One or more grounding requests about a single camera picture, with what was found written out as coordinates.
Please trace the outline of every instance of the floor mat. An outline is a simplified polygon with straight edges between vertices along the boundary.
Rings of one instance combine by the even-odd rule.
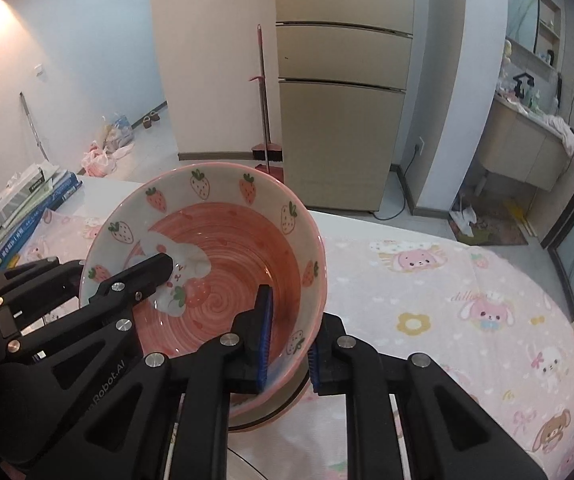
[[[449,219],[449,226],[456,240],[470,246],[528,245],[520,227],[502,203],[502,197],[482,194],[468,197],[478,221],[471,226],[474,237],[460,232],[456,222]]]

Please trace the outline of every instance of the strawberry pattern bowl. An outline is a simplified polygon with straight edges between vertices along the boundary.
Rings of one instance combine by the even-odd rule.
[[[325,250],[298,198],[271,176],[211,162],[165,173],[116,208],[96,236],[80,305],[99,283],[157,253],[174,261],[168,281],[134,307],[144,354],[175,357],[227,332],[273,288],[267,385],[237,397],[230,416],[257,410],[291,380],[320,327],[327,298]]]

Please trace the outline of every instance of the towel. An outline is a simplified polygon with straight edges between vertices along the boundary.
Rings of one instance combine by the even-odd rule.
[[[569,124],[565,123],[564,119],[558,115],[543,115],[542,121],[555,130],[554,134],[563,143],[566,154],[569,157],[574,156],[574,133]]]

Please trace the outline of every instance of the tablecloth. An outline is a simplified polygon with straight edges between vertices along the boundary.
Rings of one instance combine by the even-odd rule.
[[[325,252],[325,310],[347,333],[385,354],[429,354],[550,479],[566,478],[574,330],[536,283],[491,251],[450,240],[327,238]],[[344,397],[318,397],[308,386],[289,412],[231,434],[229,446],[269,480],[346,479]]]

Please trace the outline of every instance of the faucet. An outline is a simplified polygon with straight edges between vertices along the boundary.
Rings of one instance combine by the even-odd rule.
[[[527,72],[523,72],[522,74],[518,74],[517,76],[514,76],[513,80],[516,82],[516,86],[513,89],[513,93],[515,93],[516,97],[520,100],[525,99],[525,90],[522,88],[522,78],[523,77],[527,78],[527,85],[531,86],[532,88],[536,84],[533,76]]]

